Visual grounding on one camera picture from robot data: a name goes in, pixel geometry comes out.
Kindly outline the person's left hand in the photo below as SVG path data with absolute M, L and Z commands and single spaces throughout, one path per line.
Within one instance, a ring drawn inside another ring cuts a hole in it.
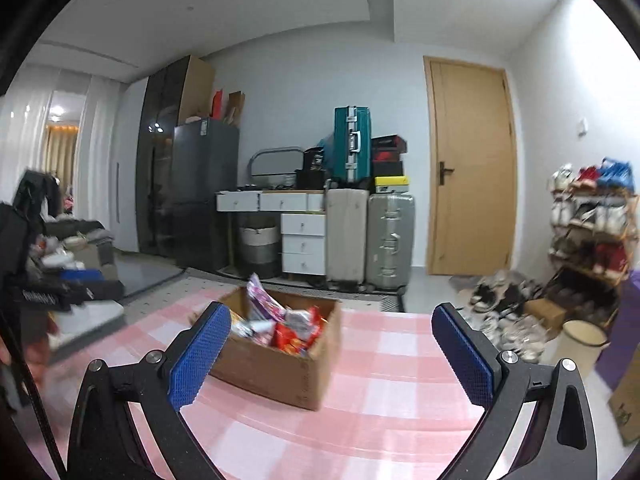
M 28 316 L 36 321 L 35 335 L 27 344 L 18 336 L 21 329 L 21 315 L 6 310 L 1 311 L 1 363 L 8 367 L 20 356 L 28 368 L 37 391 L 46 388 L 46 373 L 52 354 L 49 337 L 60 331 L 50 312 L 27 310 Z

